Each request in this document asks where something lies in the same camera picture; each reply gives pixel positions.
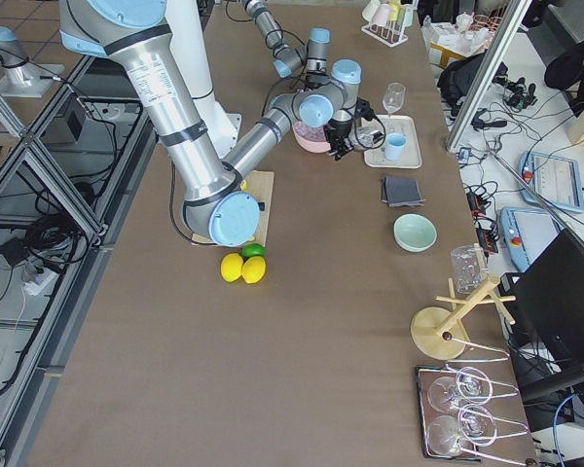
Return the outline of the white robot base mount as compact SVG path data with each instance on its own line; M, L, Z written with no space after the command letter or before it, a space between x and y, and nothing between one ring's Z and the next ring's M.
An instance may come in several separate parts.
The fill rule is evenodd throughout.
M242 115L226 112L218 101L213 104L213 112L209 135L218 157L223 159L237 145Z

